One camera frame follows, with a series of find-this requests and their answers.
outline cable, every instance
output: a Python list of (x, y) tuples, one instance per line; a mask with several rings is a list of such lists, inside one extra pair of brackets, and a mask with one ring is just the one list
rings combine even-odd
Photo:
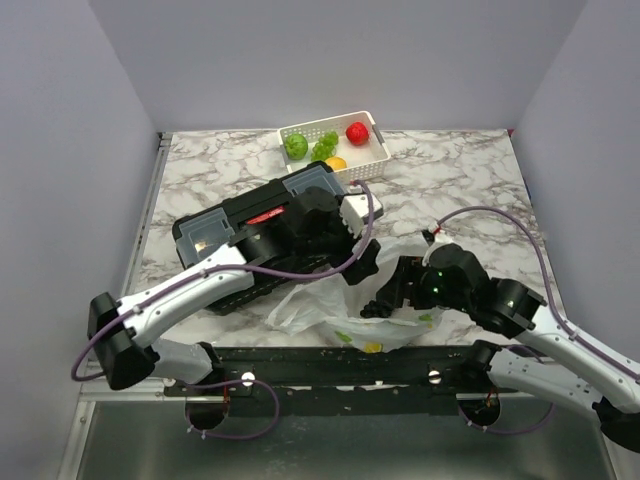
[[(523, 350), (526, 350), (528, 352), (530, 352), (534, 357), (536, 357), (536, 360), (538, 360), (538, 362), (542, 363), (542, 359), (540, 358), (540, 356), (534, 352), (533, 350), (531, 350), (530, 348), (524, 346), (524, 345), (505, 345), (503, 348), (506, 348), (507, 350), (515, 350), (517, 348), (521, 348)], [(503, 436), (511, 436), (511, 435), (524, 435), (527, 433), (531, 433), (531, 432), (535, 432), (536, 430), (541, 429), (542, 427), (544, 427), (547, 423), (549, 423), (549, 420), (551, 420), (551, 417), (553, 417), (553, 414), (556, 411), (556, 406), (555, 404), (551, 404), (549, 406), (549, 410), (547, 410), (547, 412), (544, 414), (544, 416), (540, 419), (539, 422), (531, 425), (530, 427), (525, 427), (525, 428), (521, 428), (519, 430), (502, 430), (499, 428), (491, 428), (491, 427), (483, 427), (480, 426), (476, 423), (473, 423), (469, 417), (467, 417), (467, 415), (464, 413), (464, 411), (462, 410), (462, 408), (460, 408), (460, 406), (458, 406), (458, 413), (460, 413), (460, 416), (462, 418), (464, 418), (464, 420), (466, 421), (467, 425), (469, 425), (472, 428), (475, 428), (476, 430), (480, 430), (482, 432), (486, 432), (486, 433), (491, 433), (493, 435), (503, 435)]]
[(542, 251), (540, 250), (540, 247), (536, 243), (535, 238), (533, 238), (533, 234), (529, 231), (527, 227), (524, 226), (524, 224), (520, 220), (518, 220), (516, 217), (514, 217), (510, 213), (500, 210), (499, 208), (476, 206), (476, 207), (460, 208), (459, 210), (456, 210), (454, 212), (451, 212), (445, 215), (440, 220), (438, 220), (438, 226), (442, 225), (447, 220), (455, 216), (458, 216), (462, 213), (473, 212), (473, 211), (485, 211), (485, 212), (492, 212), (492, 213), (501, 215), (504, 218), (510, 220), (518, 228), (520, 228), (522, 232), (524, 232), (524, 234), (529, 239), (529, 242), (531, 242), (531, 245), (533, 246), (533, 249), (536, 252), (536, 256), (538, 257), (538, 262), (540, 263), (540, 270), (542, 271), (542, 280), (544, 282), (544, 289), (547, 292), (547, 299), (549, 301), (549, 309), (551, 310), (551, 314), (553, 315), (553, 318), (556, 320), (560, 328), (562, 328), (572, 339), (574, 339), (575, 342), (582, 345), (586, 350), (593, 353), (600, 360), (603, 360), (605, 363), (608, 363), (610, 366), (620, 370), (626, 375), (629, 375), (635, 382), (640, 381), (640, 373), (634, 372), (633, 370), (628, 368), (626, 365), (623, 365), (622, 363), (617, 361), (615, 358), (612, 358), (610, 355), (600, 350), (598, 347), (591, 345), (588, 341), (580, 337), (580, 335), (576, 330), (573, 330), (569, 325), (567, 325), (567, 320), (562, 318), (562, 315), (560, 315), (560, 312), (558, 311), (558, 307), (556, 306), (556, 302), (553, 297), (553, 291), (551, 289), (551, 280), (549, 278), (549, 273), (547, 272), (547, 266), (544, 262), (544, 256), (542, 255)]
[[(324, 272), (320, 272), (320, 273), (291, 273), (291, 272), (281, 272), (279, 270), (272, 270), (270, 268), (264, 268), (264, 267), (258, 267), (255, 265), (218, 265), (216, 267), (211, 267), (211, 268), (206, 268), (204, 269), (205, 273), (209, 274), (209, 275), (213, 275), (222, 271), (228, 271), (228, 270), (242, 270), (245, 272), (253, 272), (253, 273), (262, 273), (265, 275), (272, 275), (274, 277), (281, 277), (281, 278), (288, 278), (290, 280), (319, 280), (321, 278), (326, 278), (326, 277), (330, 277), (332, 275), (336, 275), (338, 273), (341, 273), (343, 271), (345, 271), (347, 268), (349, 268), (351, 265), (353, 265), (353, 263), (358, 260), (358, 258), (360, 258), (360, 256), (364, 253), (364, 251), (367, 248), (367, 245), (369, 244), (369, 240), (371, 239), (371, 233), (373, 231), (373, 222), (374, 222), (374, 205), (373, 205), (373, 194), (371, 193), (371, 190), (369, 190), (369, 187), (367, 187), (366, 183), (364, 183), (362, 180), (355, 180), (353, 182), (353, 184), (355, 185), (360, 185), (362, 187), (362, 190), (364, 192), (364, 194), (367, 196), (367, 204), (368, 204), (368, 208), (369, 208), (369, 215), (367, 217), (367, 228), (364, 231), (364, 234), (362, 235), (362, 240), (360, 241), (360, 245), (358, 246), (358, 248), (356, 249), (356, 251), (353, 253), (353, 255), (351, 255), (351, 257), (349, 257), (342, 265), (339, 265), (338, 267), (335, 268), (331, 268), (329, 270), (326, 270)], [(140, 308), (140, 309), (144, 309), (147, 308), (148, 306), (152, 305), (154, 302), (160, 300), (162, 297), (166, 296), (167, 294), (177, 290), (178, 288), (181, 288), (195, 280), (199, 280), (202, 279), (202, 274), (200, 272), (193, 274), (189, 277), (185, 277), (184, 279), (166, 287), (163, 290), (160, 290), (158, 293), (156, 293), (155, 295), (151, 295), (149, 298), (145, 299), (144, 301), (140, 302), (138, 305), (134, 306), (133, 308)], [(93, 347), (115, 326), (121, 324), (122, 322), (124, 322), (125, 320), (127, 320), (128, 318), (132, 317), (133, 315), (135, 315), (133, 309), (131, 310), (127, 310), (126, 312), (120, 314), (119, 316), (117, 316), (116, 318), (114, 318), (113, 320), (111, 320), (109, 323), (107, 323), (104, 327), (102, 327), (100, 330), (98, 330), (96, 332), (96, 334), (91, 337), (91, 339), (87, 342), (87, 344), (85, 345), (85, 347), (82, 349), (82, 351), (80, 352), (80, 355), (78, 355), (78, 357), (75, 359), (75, 361), (73, 362), (73, 365), (71, 366), (71, 379), (76, 381), (76, 382), (87, 382), (89, 380), (94, 380), (96, 378), (99, 378), (101, 376), (103, 376), (105, 373), (104, 372), (99, 372), (99, 373), (94, 373), (91, 375), (85, 375), (85, 376), (81, 376), (78, 375), (78, 368), (80, 368), (80, 365), (82, 364), (82, 361), (85, 359), (85, 357), (89, 354), (89, 352), (93, 349)]]
[[(221, 388), (221, 387), (228, 387), (231, 385), (238, 385), (240, 383), (248, 383), (248, 380), (229, 380), (227, 382), (212, 383), (209, 385), (188, 385), (188, 386), (190, 388), (194, 388), (197, 390), (207, 390), (210, 388)], [(191, 422), (191, 418), (189, 417), (189, 412), (185, 411), (185, 419), (189, 424), (187, 433), (190, 433), (192, 430), (195, 430), (196, 432), (202, 435), (203, 440), (205, 439), (205, 437), (221, 438), (223, 440), (253, 440), (254, 438), (261, 437), (266, 433), (270, 432), (271, 430), (273, 430), (273, 427), (277, 425), (278, 419), (280, 418), (280, 400), (278, 400), (278, 394), (273, 389), (273, 387), (271, 387), (271, 385), (261, 380), (251, 380), (251, 383), (260, 385), (262, 388), (266, 389), (271, 394), (271, 397), (273, 397), (273, 403), (274, 403), (273, 417), (271, 417), (271, 422), (269, 422), (269, 425), (267, 425), (262, 430), (256, 433), (249, 433), (246, 435), (229, 435), (226, 433), (214, 433), (214, 432), (209, 432), (207, 430), (199, 430), (196, 427), (194, 427), (193, 423)]]

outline plastic bag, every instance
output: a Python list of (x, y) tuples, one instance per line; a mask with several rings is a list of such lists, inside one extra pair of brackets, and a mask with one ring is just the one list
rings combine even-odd
[(382, 238), (380, 271), (358, 285), (348, 286), (341, 275), (297, 285), (269, 314), (266, 323), (295, 335), (311, 326), (320, 328), (334, 345), (352, 345), (364, 352), (388, 352), (415, 338), (433, 332), (440, 325), (442, 310), (416, 311), (403, 307), (391, 318), (360, 318), (360, 310), (393, 275), (400, 255), (422, 256), (424, 239)]

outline screw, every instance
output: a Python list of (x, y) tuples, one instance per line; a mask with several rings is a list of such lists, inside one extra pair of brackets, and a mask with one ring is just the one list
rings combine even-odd
[(438, 385), (440, 384), (440, 382), (442, 382), (442, 376), (440, 375), (440, 372), (437, 370), (431, 370), (429, 372), (429, 383), (431, 385)]

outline gray floor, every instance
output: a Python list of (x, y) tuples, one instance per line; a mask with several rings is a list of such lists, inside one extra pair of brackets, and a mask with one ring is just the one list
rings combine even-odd
[[(100, 404), (81, 476), (102, 479), (580, 479), (614, 478), (601, 438), (581, 417), (558, 411), (544, 429), (498, 437), (456, 417), (289, 417), (250, 442), (186, 433), (181, 402)], [(511, 399), (499, 425), (521, 427), (547, 405)], [(243, 433), (264, 419), (230, 419)]]

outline red label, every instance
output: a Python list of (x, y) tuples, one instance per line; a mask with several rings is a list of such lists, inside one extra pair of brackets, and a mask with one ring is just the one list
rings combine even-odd
[(283, 206), (276, 207), (273, 210), (269, 210), (268, 212), (265, 212), (261, 215), (258, 215), (257, 217), (252, 218), (251, 220), (247, 220), (247, 225), (254, 225), (256, 223), (266, 222), (270, 218), (273, 218), (276, 215), (280, 215), (282, 212), (284, 212)]

